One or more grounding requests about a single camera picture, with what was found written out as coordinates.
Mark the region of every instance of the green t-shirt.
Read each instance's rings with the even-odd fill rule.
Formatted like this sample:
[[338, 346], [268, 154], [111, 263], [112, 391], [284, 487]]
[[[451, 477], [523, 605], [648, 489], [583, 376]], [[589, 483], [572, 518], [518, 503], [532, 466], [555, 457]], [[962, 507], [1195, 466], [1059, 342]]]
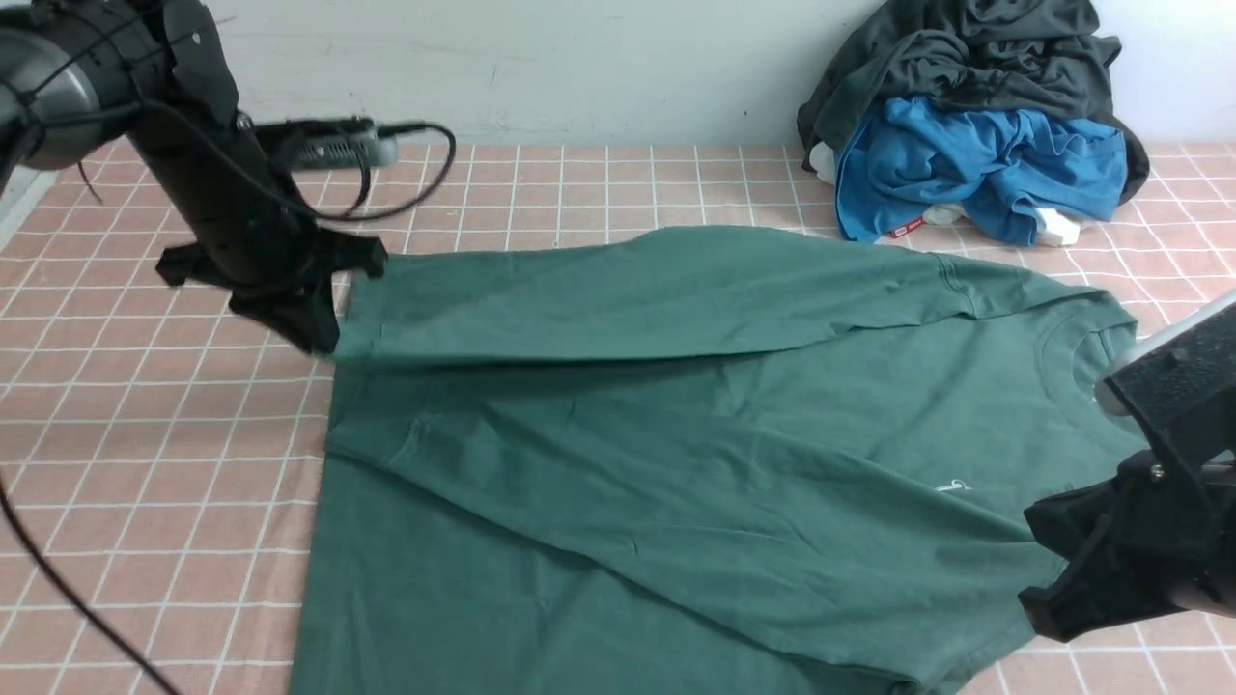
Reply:
[[957, 691], [1145, 445], [1133, 319], [1020, 268], [749, 228], [392, 258], [352, 291], [294, 695]]

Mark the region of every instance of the wire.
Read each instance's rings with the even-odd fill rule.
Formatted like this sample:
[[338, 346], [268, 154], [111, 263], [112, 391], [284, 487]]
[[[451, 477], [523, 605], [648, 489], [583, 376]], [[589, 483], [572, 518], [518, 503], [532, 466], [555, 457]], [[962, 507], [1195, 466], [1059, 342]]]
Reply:
[[145, 673], [151, 680], [153, 680], [154, 685], [157, 685], [166, 695], [180, 695], [180, 691], [177, 690], [174, 685], [172, 685], [172, 681], [168, 680], [167, 676], [163, 675], [163, 673], [159, 672], [157, 667], [154, 667], [154, 664], [150, 663], [150, 660], [147, 660], [146, 657], [143, 657], [142, 653], [137, 650], [137, 648], [135, 648], [132, 644], [125, 641], [125, 638], [121, 637], [120, 633], [115, 631], [115, 628], [112, 628], [103, 618], [100, 618], [90, 608], [90, 606], [87, 606], [85, 601], [82, 600], [78, 592], [74, 591], [73, 587], [69, 586], [67, 581], [64, 581], [64, 578], [62, 578], [59, 573], [56, 571], [56, 568], [53, 568], [52, 564], [47, 561], [47, 558], [43, 556], [43, 554], [40, 552], [38, 545], [30, 537], [30, 532], [26, 529], [25, 524], [22, 524], [21, 519], [17, 517], [17, 510], [14, 508], [12, 501], [9, 500], [9, 493], [5, 491], [2, 477], [0, 477], [0, 507], [4, 508], [5, 519], [7, 519], [9, 527], [12, 528], [12, 534], [17, 538], [17, 543], [22, 547], [22, 549], [26, 550], [26, 553], [30, 554], [30, 556], [35, 560], [35, 564], [38, 565], [38, 569], [42, 570], [44, 575], [47, 575], [47, 580], [52, 582], [56, 590], [59, 591], [61, 595], [63, 595], [64, 599], [69, 603], [72, 603], [73, 607], [77, 608], [77, 611], [82, 613], [83, 617], [85, 617], [87, 622], [89, 622], [91, 626], [94, 626], [95, 629], [101, 632], [103, 636], [106, 637], [112, 644], [115, 644], [121, 652], [124, 652], [124, 654], [129, 657], [130, 660], [137, 664], [137, 668], [140, 668], [142, 673]]
[[211, 140], [198, 124], [193, 122], [193, 120], [189, 116], [184, 115], [184, 113], [182, 113], [179, 109], [176, 109], [168, 104], [156, 100], [147, 100], [143, 105], [150, 110], [164, 114], [179, 121], [182, 125], [184, 125], [189, 130], [189, 132], [193, 134], [193, 136], [197, 137], [198, 141], [203, 146], [205, 146], [211, 155], [215, 156], [215, 158], [218, 158], [227, 168], [230, 168], [232, 173], [245, 179], [246, 183], [248, 183], [255, 190], [257, 190], [262, 195], [269, 198], [271, 200], [278, 203], [279, 205], [283, 205], [284, 208], [289, 208], [303, 215], [308, 215], [311, 216], [313, 219], [325, 220], [325, 221], [336, 221], [336, 223], [377, 221], [377, 220], [391, 219], [397, 215], [402, 215], [403, 213], [407, 213], [408, 210], [424, 203], [442, 185], [442, 183], [446, 182], [446, 177], [450, 174], [451, 167], [455, 164], [455, 155], [459, 150], [459, 146], [455, 142], [455, 134], [451, 132], [450, 129], [447, 129], [446, 126], [438, 125], [435, 122], [409, 121], [404, 124], [393, 124], [383, 126], [378, 132], [381, 137], [398, 137], [400, 135], [412, 135], [414, 132], [438, 132], [444, 137], [446, 137], [446, 160], [442, 162], [442, 168], [439, 169], [438, 176], [434, 177], [434, 181], [431, 181], [429, 185], [425, 187], [424, 190], [421, 190], [415, 197], [413, 197], [412, 199], [407, 200], [400, 205], [396, 205], [386, 210], [379, 210], [377, 213], [367, 213], [363, 215], [357, 215], [351, 213], [332, 215], [329, 213], [323, 213], [321, 210], [315, 210], [314, 208], [307, 205], [305, 203], [293, 200], [281, 193], [277, 193], [266, 184], [263, 184], [262, 182], [253, 178], [253, 174], [245, 171], [245, 168], [241, 167], [239, 163], [236, 163], [236, 161], [232, 160], [226, 152], [220, 150], [219, 145], [216, 145], [215, 141]]

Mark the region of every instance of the black robotic arm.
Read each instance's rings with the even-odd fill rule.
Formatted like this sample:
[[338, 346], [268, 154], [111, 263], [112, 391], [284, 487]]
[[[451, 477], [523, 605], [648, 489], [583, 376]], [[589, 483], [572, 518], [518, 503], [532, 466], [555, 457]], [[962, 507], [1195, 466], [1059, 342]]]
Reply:
[[1035, 631], [1070, 642], [1180, 611], [1236, 617], [1236, 291], [1117, 360], [1095, 402], [1149, 446], [1026, 511], [1035, 539], [1069, 560], [1020, 595]]
[[[197, 237], [158, 262], [169, 286], [231, 292], [230, 309], [307, 352], [339, 339], [331, 278], [383, 272], [381, 239], [321, 226], [393, 216], [446, 177], [455, 139], [428, 122], [255, 125], [239, 110], [216, 23], [199, 0], [33, 0], [0, 9], [0, 183], [12, 168], [56, 171], [127, 136]], [[397, 157], [392, 139], [446, 136], [425, 193], [392, 210], [311, 209], [292, 172], [365, 168]]]

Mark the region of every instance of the red label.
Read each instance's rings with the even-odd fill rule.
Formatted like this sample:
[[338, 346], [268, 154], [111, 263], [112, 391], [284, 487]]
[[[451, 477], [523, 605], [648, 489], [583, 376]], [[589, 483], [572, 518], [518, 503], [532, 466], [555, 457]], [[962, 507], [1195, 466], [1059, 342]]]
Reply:
[[902, 236], [910, 234], [911, 231], [921, 228], [923, 224], [925, 223], [923, 223], [922, 218], [915, 218], [908, 224], [904, 224], [904, 225], [899, 226], [897, 229], [890, 231], [889, 236], [891, 236], [894, 239], [901, 239]]

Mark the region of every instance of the clothing tag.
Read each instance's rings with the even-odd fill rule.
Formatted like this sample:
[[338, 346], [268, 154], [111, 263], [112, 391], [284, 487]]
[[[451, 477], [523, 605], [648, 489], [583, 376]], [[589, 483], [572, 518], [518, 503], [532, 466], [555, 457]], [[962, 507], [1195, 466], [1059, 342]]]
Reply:
[[923, 224], [926, 224], [926, 223], [923, 223], [922, 218], [915, 218], [908, 224], [904, 224], [904, 225], [899, 226], [897, 229], [890, 231], [889, 236], [891, 236], [894, 239], [901, 239], [902, 236], [910, 234], [911, 231], [921, 228]]
[[969, 485], [962, 482], [960, 480], [954, 480], [948, 485], [941, 485], [939, 487], [936, 488], [936, 492], [952, 492], [954, 490], [973, 490], [973, 488]]

